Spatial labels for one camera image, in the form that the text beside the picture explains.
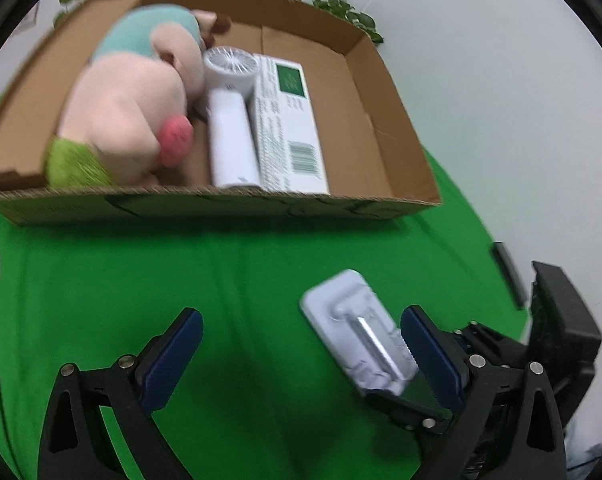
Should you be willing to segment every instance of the white plastic packaging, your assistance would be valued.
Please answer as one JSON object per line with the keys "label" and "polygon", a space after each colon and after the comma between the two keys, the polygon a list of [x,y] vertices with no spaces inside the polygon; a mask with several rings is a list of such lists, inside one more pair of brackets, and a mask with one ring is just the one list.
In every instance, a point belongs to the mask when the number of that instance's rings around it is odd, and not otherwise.
{"label": "white plastic packaging", "polygon": [[360,391],[399,396],[419,370],[392,317],[355,270],[311,288],[301,310]]}
{"label": "white plastic packaging", "polygon": [[245,101],[239,92],[212,90],[208,95],[212,184],[221,189],[260,186],[252,133]]}

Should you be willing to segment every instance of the barcode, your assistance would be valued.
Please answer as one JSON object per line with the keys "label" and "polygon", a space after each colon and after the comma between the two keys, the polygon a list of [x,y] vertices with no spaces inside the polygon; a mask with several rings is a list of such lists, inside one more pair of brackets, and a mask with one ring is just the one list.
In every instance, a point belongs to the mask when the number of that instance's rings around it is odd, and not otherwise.
{"label": "barcode", "polygon": [[292,171],[301,174],[319,175],[316,164],[315,147],[303,142],[289,142]]}

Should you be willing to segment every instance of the blue gripper pad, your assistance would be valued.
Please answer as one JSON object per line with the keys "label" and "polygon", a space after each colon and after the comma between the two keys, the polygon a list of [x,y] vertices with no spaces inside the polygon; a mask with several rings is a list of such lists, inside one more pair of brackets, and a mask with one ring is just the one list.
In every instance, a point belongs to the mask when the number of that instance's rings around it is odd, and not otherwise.
{"label": "blue gripper pad", "polygon": [[403,311],[401,335],[438,403],[458,413],[465,402],[463,388],[468,381],[468,370],[458,351],[441,340],[444,334],[418,305]]}
{"label": "blue gripper pad", "polygon": [[201,338],[203,317],[193,308],[184,308],[170,328],[142,352],[135,378],[146,415],[166,406]]}

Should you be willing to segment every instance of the product box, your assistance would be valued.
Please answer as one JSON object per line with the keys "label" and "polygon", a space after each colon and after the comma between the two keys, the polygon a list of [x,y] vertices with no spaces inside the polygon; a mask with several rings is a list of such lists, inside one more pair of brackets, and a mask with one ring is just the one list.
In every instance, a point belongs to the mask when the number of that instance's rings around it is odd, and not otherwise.
{"label": "product box", "polygon": [[[173,3],[229,15],[217,44],[303,68],[329,193],[219,190],[206,124],[160,187],[51,190],[44,166],[65,99],[111,25],[137,6]],[[361,30],[296,0],[89,0],[45,38],[0,104],[0,213],[17,224],[200,215],[386,219],[441,202],[392,78]]]}
{"label": "product box", "polygon": [[303,67],[257,54],[249,104],[252,135],[267,191],[328,194],[321,143]]}

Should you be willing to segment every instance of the cardboard box flap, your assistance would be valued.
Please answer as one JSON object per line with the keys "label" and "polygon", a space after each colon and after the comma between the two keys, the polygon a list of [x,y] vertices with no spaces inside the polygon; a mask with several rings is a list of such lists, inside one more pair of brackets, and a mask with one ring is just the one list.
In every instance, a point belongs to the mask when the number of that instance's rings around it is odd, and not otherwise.
{"label": "cardboard box flap", "polygon": [[419,138],[374,44],[366,36],[345,58],[372,121],[393,196],[441,203]]}
{"label": "cardboard box flap", "polygon": [[32,185],[33,176],[41,175],[51,135],[77,74],[112,24],[141,2],[89,0],[43,40],[0,106],[0,180],[9,176],[14,189],[19,178]]}
{"label": "cardboard box flap", "polygon": [[329,12],[296,0],[143,0],[144,5],[164,3],[227,14],[234,22],[289,32],[341,54],[349,52],[365,36]]}
{"label": "cardboard box flap", "polygon": [[425,206],[400,200],[182,187],[0,192],[0,214],[15,224],[210,215],[388,219],[416,213]]}

